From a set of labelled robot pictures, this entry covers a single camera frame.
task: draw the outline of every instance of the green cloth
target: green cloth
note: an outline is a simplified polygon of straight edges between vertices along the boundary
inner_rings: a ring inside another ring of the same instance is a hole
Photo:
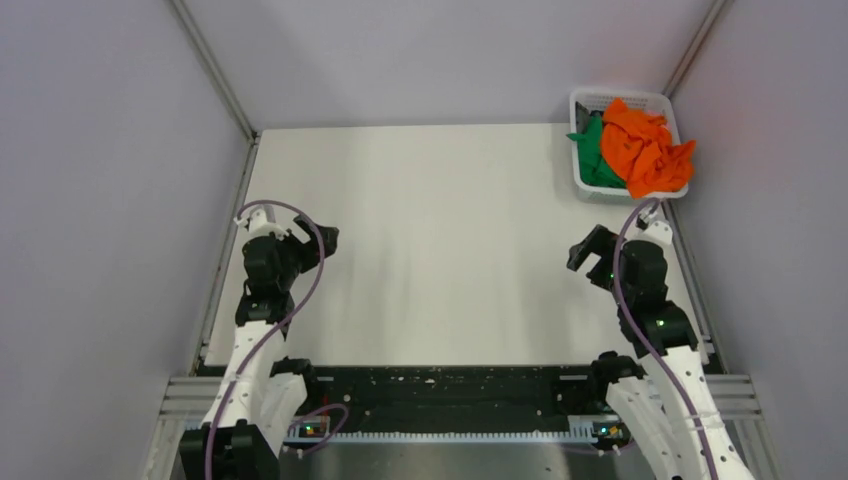
[[[593,187],[626,188],[627,183],[609,168],[601,156],[601,133],[604,122],[594,115],[589,119],[586,133],[569,133],[568,138],[577,143],[577,157],[580,162],[580,179]]]

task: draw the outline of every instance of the gray wall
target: gray wall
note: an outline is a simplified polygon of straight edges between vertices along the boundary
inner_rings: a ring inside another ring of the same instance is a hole
[[[0,7],[0,478],[138,478],[245,143],[162,0]]]
[[[794,478],[844,478],[848,3],[736,2],[674,101],[681,202],[734,370]]]
[[[254,126],[545,122],[659,91],[710,0],[188,0]]]

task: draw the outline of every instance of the white laundry basket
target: white laundry basket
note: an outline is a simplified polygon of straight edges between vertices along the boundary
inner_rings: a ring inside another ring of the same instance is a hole
[[[659,93],[645,93],[631,90],[617,90],[599,87],[581,87],[571,92],[569,96],[569,111],[571,114],[571,132],[577,132],[576,102],[592,110],[606,110],[610,103],[618,97],[630,108],[638,108],[648,112],[661,113],[667,120],[668,129],[671,132],[673,145],[680,145],[680,134],[677,133],[677,123],[674,121],[674,112],[671,110],[671,102]],[[586,185],[580,178],[580,162],[577,157],[577,142],[571,142],[571,164],[574,173],[574,182],[577,184],[577,197],[590,203],[633,203],[637,200],[630,196],[625,188],[593,187]],[[689,184],[683,186],[677,192],[654,192],[646,198],[680,198],[689,191]]]

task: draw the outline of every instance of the orange cloth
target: orange cloth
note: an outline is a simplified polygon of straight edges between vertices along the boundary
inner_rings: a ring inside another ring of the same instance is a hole
[[[695,141],[672,146],[662,115],[631,110],[616,98],[604,112],[603,120],[601,155],[612,171],[627,182],[633,198],[651,192],[676,192],[692,178]]]

